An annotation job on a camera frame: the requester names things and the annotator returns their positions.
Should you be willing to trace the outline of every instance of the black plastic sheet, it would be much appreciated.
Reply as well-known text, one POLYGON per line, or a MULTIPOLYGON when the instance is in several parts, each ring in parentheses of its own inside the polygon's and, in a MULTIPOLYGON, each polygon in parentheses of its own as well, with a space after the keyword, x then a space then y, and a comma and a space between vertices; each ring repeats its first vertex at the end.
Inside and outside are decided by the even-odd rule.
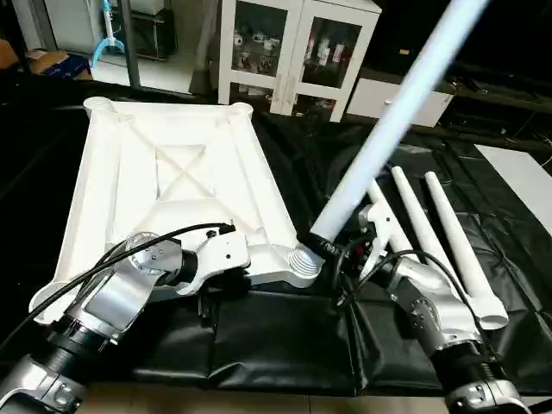
MULTIPOLYGON (((0 291, 3 336, 24 317, 32 294, 53 277, 88 124, 85 112, 74 105, 95 94, 185 101, 98 83, 53 83, 36 77, 2 81, 3 130, 19 131, 3 135, 9 156, 0 179, 0 211, 3 251, 10 251, 0 291), (55 96, 41 99, 46 91, 55 96)), ((311 124, 258 113, 253 123, 296 229, 305 231, 370 127, 311 124)), ((438 174, 510 316, 507 327, 490 334, 494 347, 520 392, 550 394, 552 238, 471 145, 408 134, 392 165, 403 167, 442 236, 423 184, 427 171, 438 174)), ((379 183, 416 246, 387 168, 379 183)), ((354 222, 344 234, 356 229, 354 222)), ((117 370, 104 372, 100 379, 345 396, 440 394, 422 349, 379 287, 367 286, 352 311, 338 317, 329 286, 325 268, 305 290, 274 283, 256 286, 245 296, 210 294, 203 299, 210 314, 204 319, 198 317, 197 298, 151 304, 121 345, 110 350, 111 366, 117 370)), ((29 327, 0 355, 4 370, 42 344, 40 331, 29 327)))

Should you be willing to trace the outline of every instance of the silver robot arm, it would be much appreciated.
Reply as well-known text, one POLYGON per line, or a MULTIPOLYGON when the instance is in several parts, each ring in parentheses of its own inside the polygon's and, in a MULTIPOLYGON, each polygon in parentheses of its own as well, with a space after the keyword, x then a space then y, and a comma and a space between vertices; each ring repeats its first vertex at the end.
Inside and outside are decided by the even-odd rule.
POLYGON ((450 412, 530 413, 442 273, 408 257, 385 272, 386 289, 431 360, 450 412))
MULTIPOLYGON (((139 233, 113 254, 156 237, 139 233)), ((48 346, 22 358, 0 385, 0 413, 75 412, 102 352, 122 340, 154 292, 188 296, 210 277, 248 265, 244 235, 210 230, 196 252, 177 240, 160 241, 95 274, 54 324, 48 346)))

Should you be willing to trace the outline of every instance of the white pipe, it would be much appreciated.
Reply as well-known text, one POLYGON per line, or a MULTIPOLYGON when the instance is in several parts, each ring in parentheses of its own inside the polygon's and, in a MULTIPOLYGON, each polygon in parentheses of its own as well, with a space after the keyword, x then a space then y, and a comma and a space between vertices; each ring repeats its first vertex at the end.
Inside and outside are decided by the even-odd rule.
MULTIPOLYGON (((442 249, 441 243, 439 242, 435 231, 433 231, 428 217, 422 210, 422 206, 417 201, 416 194, 414 194, 403 169, 400 166, 395 166, 392 168, 391 174, 395 179, 398 192, 403 200, 408 217, 411 219, 414 233, 416 233, 417 240, 419 241, 422 250, 426 253, 433 254, 443 265, 445 265, 445 267, 455 277, 455 281, 458 282, 458 285, 461 286, 458 276, 456 276, 455 270, 450 264, 447 254, 442 249)), ((428 260, 428 264, 438 272, 442 273, 441 268, 431 260, 428 260)), ((458 295, 455 287, 453 285, 451 287, 455 296, 460 298, 460 295, 458 295)))
POLYGON ((427 172, 425 180, 455 256, 462 281, 471 297, 470 304, 474 308, 474 313, 478 316, 486 315, 480 318, 481 327, 483 329, 503 328, 508 324, 508 314, 500 299, 492 291, 439 179, 434 172, 427 172))
MULTIPOLYGON (((376 183, 375 179, 373 179, 372 184, 368 186, 368 196, 370 197, 373 205, 381 204, 386 216, 391 219, 391 221, 389 222, 389 244, 391 244, 393 252, 399 252, 401 250, 411 250, 412 245, 408 241, 408 237, 406 237, 405 231, 400 226, 400 223, 395 217, 393 210, 391 210, 391 206, 389 205, 389 203, 387 203, 386 197, 383 195, 383 192, 381 192, 381 189, 378 186, 378 183, 376 183)), ((415 254, 409 254, 408 257, 413 260, 419 261, 415 254)))
MULTIPOLYGON (((422 108, 427 96, 441 80, 449 62, 477 22, 489 0, 452 0, 433 29, 423 50, 406 75, 398 95, 380 118, 357 154, 336 191, 310 231, 334 241, 361 202, 366 183, 371 182, 391 156, 409 128, 412 118, 422 108)), ((317 269, 321 263, 302 245, 290 256, 292 270, 317 269), (302 261, 301 266, 294 266, 302 261)))

